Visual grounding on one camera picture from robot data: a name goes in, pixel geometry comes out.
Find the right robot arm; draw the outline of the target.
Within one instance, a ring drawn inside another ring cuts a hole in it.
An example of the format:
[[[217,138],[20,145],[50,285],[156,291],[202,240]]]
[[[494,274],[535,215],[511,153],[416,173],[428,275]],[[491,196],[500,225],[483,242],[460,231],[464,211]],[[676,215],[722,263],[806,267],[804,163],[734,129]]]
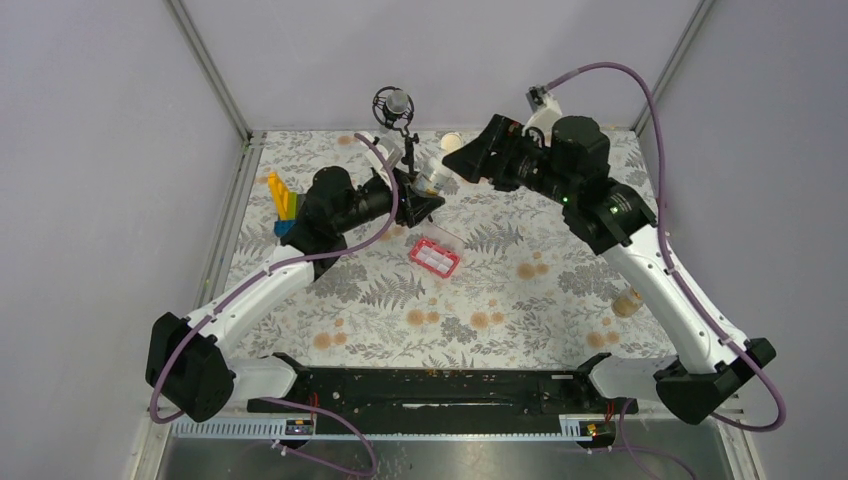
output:
[[[588,117],[558,119],[544,145],[536,128],[494,115],[442,163],[470,183],[486,179],[498,191],[524,187],[557,202],[570,231],[635,288],[674,345],[666,357],[595,355],[579,368],[586,377],[573,386],[577,405],[597,412],[612,398],[651,400],[697,425],[776,351],[767,339],[750,339],[734,327],[683,266],[663,258],[654,212],[610,176],[609,153],[609,138]]]

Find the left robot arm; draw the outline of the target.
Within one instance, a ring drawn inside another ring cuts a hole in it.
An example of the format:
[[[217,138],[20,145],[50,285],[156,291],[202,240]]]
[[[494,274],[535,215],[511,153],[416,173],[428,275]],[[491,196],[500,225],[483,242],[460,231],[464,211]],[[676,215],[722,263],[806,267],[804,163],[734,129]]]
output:
[[[438,173],[394,168],[354,186],[342,167],[317,171],[294,226],[252,273],[187,316],[167,312],[154,322],[145,369],[154,389],[153,421],[172,420],[158,414],[159,397],[195,422],[211,419],[229,403],[262,397],[288,411],[304,407],[311,387],[292,364],[275,356],[236,360],[234,348],[276,305],[352,253],[347,232],[380,218],[387,227],[418,225],[444,204],[446,181]]]

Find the red pill organizer box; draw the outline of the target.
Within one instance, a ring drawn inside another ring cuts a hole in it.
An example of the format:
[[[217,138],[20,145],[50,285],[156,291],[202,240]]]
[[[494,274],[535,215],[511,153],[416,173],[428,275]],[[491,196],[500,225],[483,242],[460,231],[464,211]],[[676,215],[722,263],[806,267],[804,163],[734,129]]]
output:
[[[410,249],[409,260],[442,279],[450,278],[463,258],[465,241],[430,221],[419,228],[421,236]]]

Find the white bottle cap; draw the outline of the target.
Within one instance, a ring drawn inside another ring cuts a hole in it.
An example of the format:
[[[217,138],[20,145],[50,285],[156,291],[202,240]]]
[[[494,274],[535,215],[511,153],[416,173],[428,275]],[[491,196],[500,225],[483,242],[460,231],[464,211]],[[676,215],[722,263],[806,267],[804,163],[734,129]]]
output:
[[[440,148],[445,153],[453,153],[464,145],[464,140],[458,132],[448,132],[440,139]]]

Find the white pill bottle orange label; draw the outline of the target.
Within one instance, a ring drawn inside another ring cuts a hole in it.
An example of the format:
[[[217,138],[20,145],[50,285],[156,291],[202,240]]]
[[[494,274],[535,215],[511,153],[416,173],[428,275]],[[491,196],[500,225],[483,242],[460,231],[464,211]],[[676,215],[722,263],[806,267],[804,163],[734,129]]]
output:
[[[422,164],[412,189],[421,195],[438,196],[449,182],[452,171],[445,167],[441,158],[431,158]]]

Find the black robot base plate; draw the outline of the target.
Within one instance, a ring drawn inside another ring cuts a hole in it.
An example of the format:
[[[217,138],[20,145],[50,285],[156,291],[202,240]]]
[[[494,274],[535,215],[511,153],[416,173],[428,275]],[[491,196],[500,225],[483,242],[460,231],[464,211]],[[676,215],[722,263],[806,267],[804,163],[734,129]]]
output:
[[[525,414],[611,414],[624,397],[604,397],[582,370],[295,367],[282,399],[341,413],[368,407],[495,406]]]

